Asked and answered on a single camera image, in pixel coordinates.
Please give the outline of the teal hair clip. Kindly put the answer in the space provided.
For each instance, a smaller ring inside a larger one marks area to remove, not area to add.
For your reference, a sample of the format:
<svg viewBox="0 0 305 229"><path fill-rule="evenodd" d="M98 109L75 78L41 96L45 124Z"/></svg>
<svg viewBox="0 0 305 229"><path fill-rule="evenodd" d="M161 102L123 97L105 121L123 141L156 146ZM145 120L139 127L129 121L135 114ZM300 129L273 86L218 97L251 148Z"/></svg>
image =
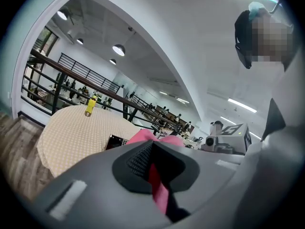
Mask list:
<svg viewBox="0 0 305 229"><path fill-rule="evenodd" d="M263 4L256 1L251 2L248 6L248 10L249 10L248 20L252 21L255 17L259 16L260 11L264 9L265 6Z"/></svg>

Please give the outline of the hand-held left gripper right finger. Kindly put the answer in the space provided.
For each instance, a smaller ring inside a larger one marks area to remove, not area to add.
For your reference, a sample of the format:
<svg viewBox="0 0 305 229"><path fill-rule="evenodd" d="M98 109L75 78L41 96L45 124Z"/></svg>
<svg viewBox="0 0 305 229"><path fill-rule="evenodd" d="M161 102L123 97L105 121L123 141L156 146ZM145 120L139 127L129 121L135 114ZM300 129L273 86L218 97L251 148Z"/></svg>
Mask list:
<svg viewBox="0 0 305 229"><path fill-rule="evenodd" d="M152 197L161 213L177 222L199 210L233 176L243 156L155 142Z"/></svg>

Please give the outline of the pink cloth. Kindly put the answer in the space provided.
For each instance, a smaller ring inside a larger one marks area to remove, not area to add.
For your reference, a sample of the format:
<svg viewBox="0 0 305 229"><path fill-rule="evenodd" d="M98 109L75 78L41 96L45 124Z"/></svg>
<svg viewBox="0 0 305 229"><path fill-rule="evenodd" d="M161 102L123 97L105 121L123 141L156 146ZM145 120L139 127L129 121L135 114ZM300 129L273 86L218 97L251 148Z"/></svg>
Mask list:
<svg viewBox="0 0 305 229"><path fill-rule="evenodd" d="M163 137L161 140L158 140L153 133L147 129L140 130L136 135L134 135L127 144L141 142L141 141L161 141L169 143L172 145L184 147L183 141L173 135ZM169 201L169 189L167 189L161 181L160 174L157 171L155 164L150 165L148 173L148 182L152 186L152 197L157 206L157 208L163 213L166 214L168 201Z"/></svg>

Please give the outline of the round beige table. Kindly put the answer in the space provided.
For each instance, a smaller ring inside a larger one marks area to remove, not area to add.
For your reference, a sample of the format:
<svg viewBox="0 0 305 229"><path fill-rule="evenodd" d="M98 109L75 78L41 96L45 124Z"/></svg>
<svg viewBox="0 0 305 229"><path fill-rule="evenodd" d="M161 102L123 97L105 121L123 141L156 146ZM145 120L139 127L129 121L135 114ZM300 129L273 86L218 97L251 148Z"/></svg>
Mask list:
<svg viewBox="0 0 305 229"><path fill-rule="evenodd" d="M87 117L85 110L84 105L74 105L57 111L40 135L37 150L53 177L87 156L105 151L110 135L129 140L140 130L110 111L95 107Z"/></svg>

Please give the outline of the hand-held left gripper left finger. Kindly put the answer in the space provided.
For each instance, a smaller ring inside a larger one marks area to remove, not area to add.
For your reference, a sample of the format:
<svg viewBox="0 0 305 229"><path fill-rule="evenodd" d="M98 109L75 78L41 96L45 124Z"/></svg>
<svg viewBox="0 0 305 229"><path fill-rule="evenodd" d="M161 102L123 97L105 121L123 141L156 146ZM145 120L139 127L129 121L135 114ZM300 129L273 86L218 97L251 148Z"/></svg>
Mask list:
<svg viewBox="0 0 305 229"><path fill-rule="evenodd" d="M32 206L47 229L163 229L172 222L151 195L132 193L112 173L116 158L139 146L90 155L51 181Z"/></svg>

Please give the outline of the black railing with wooden handrail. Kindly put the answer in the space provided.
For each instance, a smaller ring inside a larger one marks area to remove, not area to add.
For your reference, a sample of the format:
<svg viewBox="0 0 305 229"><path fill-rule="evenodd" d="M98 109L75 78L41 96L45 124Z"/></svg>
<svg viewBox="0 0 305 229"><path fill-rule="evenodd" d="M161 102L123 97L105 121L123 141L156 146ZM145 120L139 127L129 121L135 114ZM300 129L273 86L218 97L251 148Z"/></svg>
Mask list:
<svg viewBox="0 0 305 229"><path fill-rule="evenodd" d="M31 50L26 62L26 68L22 79L23 82L21 85L21 98L37 110L47 114L48 116L52 116L57 111L71 106L65 105L62 100L58 100L61 87L57 90L54 90L53 88L55 83L62 85L62 83L69 77L79 82L77 88L87 85L100 93L113 95L114 98L119 101L124 100L123 97L119 96L119 91L122 90L121 87L117 93L101 88L88 79L63 67L58 62L44 56L37 50ZM181 134L182 136L185 136L184 132L181 133L181 128L176 128L173 131L162 128L158 132L153 130L153 133L159 133L161 136L166 134Z"/></svg>

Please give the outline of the black balcony railing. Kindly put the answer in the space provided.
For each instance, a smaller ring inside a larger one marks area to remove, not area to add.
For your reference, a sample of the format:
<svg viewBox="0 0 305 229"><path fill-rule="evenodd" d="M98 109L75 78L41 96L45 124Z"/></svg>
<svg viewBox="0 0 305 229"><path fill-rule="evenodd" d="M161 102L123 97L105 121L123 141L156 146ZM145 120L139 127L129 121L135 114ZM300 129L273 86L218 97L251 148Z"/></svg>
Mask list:
<svg viewBox="0 0 305 229"><path fill-rule="evenodd" d="M102 75L90 70L85 65L79 63L68 55L61 53L58 63L70 71L88 79L92 83L98 85L101 88L107 89L111 92L117 93L120 86L103 77Z"/></svg>

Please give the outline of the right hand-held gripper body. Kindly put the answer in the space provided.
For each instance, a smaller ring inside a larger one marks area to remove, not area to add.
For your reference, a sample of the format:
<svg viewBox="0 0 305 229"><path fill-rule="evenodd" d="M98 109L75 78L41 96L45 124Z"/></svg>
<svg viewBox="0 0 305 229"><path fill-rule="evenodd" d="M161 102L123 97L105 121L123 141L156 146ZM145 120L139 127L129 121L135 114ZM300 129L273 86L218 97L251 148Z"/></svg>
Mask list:
<svg viewBox="0 0 305 229"><path fill-rule="evenodd" d="M201 149L207 152L245 155L252 144L247 124L229 125L223 128L221 121L211 123L211 132Z"/></svg>

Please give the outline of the yellow bottle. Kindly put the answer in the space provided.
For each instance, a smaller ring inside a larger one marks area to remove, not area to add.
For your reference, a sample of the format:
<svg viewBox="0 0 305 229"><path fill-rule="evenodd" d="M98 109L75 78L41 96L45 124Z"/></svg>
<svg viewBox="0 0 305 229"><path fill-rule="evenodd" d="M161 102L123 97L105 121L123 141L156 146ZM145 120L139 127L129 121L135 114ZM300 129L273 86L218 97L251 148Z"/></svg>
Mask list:
<svg viewBox="0 0 305 229"><path fill-rule="evenodd" d="M85 116L90 117L93 111L93 108L96 105L97 96L93 95L92 98L88 101L86 110L85 110Z"/></svg>

